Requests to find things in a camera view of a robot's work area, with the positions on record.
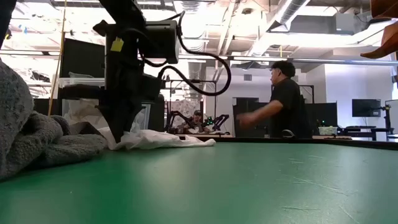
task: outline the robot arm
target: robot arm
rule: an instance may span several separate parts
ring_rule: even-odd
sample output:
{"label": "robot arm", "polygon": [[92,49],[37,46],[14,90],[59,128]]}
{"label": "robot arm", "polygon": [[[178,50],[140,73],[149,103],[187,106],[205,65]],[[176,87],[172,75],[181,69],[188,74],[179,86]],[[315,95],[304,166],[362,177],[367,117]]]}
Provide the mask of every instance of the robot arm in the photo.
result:
{"label": "robot arm", "polygon": [[213,119],[212,117],[208,117],[205,122],[202,124],[202,127],[211,125],[213,125],[213,130],[214,131],[221,131],[221,125],[223,125],[223,123],[229,118],[228,114],[222,114],[218,117],[216,117],[215,119]]}
{"label": "robot arm", "polygon": [[[203,95],[216,96],[228,89],[231,70],[223,59],[206,52],[193,52],[184,46],[181,21],[185,12],[174,16],[180,16],[178,23],[171,19],[146,22],[136,0],[120,0],[117,4],[112,0],[100,0],[100,3],[116,22],[108,24],[101,21],[93,28],[106,38],[105,86],[100,88],[75,85],[67,86],[63,90],[74,93],[76,98],[99,99],[98,109],[108,122],[116,142],[120,142],[123,133],[130,130],[136,114],[141,110],[141,101],[155,100],[158,97],[166,69],[174,70],[190,87]],[[161,67],[166,62],[178,63],[178,42],[187,53],[214,57],[225,66],[228,79],[222,90],[207,93],[198,89],[178,69],[170,65],[163,67],[158,77],[144,74],[145,63],[153,67]],[[147,58],[165,58],[166,62],[154,64]]]}
{"label": "robot arm", "polygon": [[175,130],[175,128],[173,128],[174,118],[176,116],[181,117],[185,121],[185,124],[187,124],[190,128],[195,128],[195,125],[192,124],[192,122],[189,120],[189,118],[187,118],[186,116],[181,114],[181,112],[170,111],[170,113],[167,115],[167,122],[166,122],[166,127],[165,127],[165,130],[168,133],[175,134],[177,132],[177,130]]}

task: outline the ceiling duct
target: ceiling duct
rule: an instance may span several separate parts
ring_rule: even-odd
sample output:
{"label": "ceiling duct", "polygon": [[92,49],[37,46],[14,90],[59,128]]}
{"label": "ceiling duct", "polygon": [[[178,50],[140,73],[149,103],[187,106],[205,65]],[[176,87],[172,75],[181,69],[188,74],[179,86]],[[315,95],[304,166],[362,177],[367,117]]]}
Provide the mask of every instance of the ceiling duct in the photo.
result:
{"label": "ceiling duct", "polygon": [[[185,46],[189,50],[193,51],[204,51],[205,42],[200,41],[203,38],[206,31],[206,23],[203,18],[201,18],[201,13],[206,10],[207,3],[200,1],[175,1],[175,5],[181,7],[181,10],[185,11],[182,24],[182,33],[185,38],[189,40],[184,40]],[[188,63],[188,78],[189,79],[200,79],[201,74],[201,63],[189,62]]]}
{"label": "ceiling duct", "polygon": [[262,56],[268,47],[262,44],[263,39],[267,38],[269,31],[288,32],[290,24],[297,16],[300,8],[306,6],[310,0],[281,0],[278,8],[267,14],[266,33],[252,46],[248,52],[249,56]]}
{"label": "ceiling duct", "polygon": [[299,9],[306,6],[310,0],[281,0],[278,8],[271,12],[273,16],[271,21],[268,21],[269,28],[267,31],[284,31],[288,32],[290,23],[297,16]]}

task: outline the man's arm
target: man's arm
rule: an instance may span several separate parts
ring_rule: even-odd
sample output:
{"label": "man's arm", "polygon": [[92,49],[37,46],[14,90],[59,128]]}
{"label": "man's arm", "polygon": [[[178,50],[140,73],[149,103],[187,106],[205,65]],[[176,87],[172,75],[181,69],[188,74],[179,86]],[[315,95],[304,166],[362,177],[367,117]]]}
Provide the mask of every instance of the man's arm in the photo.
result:
{"label": "man's arm", "polygon": [[283,107],[283,104],[279,100],[272,100],[254,112],[239,114],[237,119],[240,121],[242,128],[251,128],[258,122],[279,113]]}
{"label": "man's arm", "polygon": [[283,104],[279,100],[272,100],[267,105],[253,112],[254,116],[256,117],[255,122],[262,121],[272,115],[279,113],[283,107]]}

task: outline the black shirt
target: black shirt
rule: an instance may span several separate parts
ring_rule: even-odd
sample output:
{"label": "black shirt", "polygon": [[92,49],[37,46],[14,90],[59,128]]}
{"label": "black shirt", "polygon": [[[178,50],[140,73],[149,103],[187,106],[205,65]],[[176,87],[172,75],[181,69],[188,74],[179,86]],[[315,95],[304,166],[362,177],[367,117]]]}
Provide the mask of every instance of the black shirt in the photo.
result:
{"label": "black shirt", "polygon": [[285,129],[292,131],[297,138],[312,137],[304,98],[295,81],[286,78],[276,84],[270,101],[272,100],[279,101],[284,107],[270,118],[271,138],[281,138]]}

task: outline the black monitor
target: black monitor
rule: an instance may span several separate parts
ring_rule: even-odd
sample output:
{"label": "black monitor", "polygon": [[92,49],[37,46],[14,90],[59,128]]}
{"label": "black monitor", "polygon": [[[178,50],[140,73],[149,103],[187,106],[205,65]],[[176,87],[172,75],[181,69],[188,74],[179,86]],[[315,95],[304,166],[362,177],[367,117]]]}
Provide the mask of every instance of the black monitor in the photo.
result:
{"label": "black monitor", "polygon": [[84,41],[65,39],[60,78],[70,78],[69,72],[105,77],[105,46]]}
{"label": "black monitor", "polygon": [[337,103],[308,103],[305,108],[311,127],[338,126]]}
{"label": "black monitor", "polygon": [[353,99],[353,117],[357,118],[380,118],[381,100],[359,100]]}

